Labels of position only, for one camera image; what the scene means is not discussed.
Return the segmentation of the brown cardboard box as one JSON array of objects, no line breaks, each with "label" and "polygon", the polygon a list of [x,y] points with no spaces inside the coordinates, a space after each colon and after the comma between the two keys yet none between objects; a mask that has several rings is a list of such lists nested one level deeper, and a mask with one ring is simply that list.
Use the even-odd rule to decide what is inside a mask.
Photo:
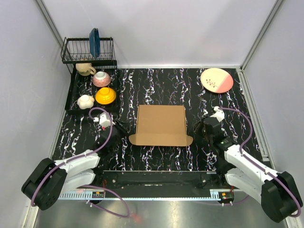
[{"label": "brown cardboard box", "polygon": [[187,135],[186,112],[182,105],[140,105],[136,133],[129,141],[137,146],[186,147],[193,138]]}]

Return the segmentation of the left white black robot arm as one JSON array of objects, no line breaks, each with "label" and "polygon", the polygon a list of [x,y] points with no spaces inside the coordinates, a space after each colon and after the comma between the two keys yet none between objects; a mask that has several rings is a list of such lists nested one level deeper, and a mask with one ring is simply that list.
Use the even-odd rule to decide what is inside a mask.
[{"label": "left white black robot arm", "polygon": [[125,132],[113,122],[113,126],[104,128],[93,146],[83,153],[56,161],[43,159],[24,182],[21,192],[31,200],[32,206],[47,210],[70,190],[84,185],[104,186],[101,172],[109,169],[112,149]]}]

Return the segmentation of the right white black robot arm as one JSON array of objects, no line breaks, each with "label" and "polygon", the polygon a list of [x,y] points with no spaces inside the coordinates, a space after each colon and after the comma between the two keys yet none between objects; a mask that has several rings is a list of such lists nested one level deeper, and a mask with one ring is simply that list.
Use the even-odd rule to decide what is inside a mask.
[{"label": "right white black robot arm", "polygon": [[221,117],[205,117],[194,125],[194,132],[208,142],[218,156],[216,184],[236,187],[261,205],[264,213],[279,223],[301,213],[303,201],[293,176],[278,172],[241,149],[221,129]]}]

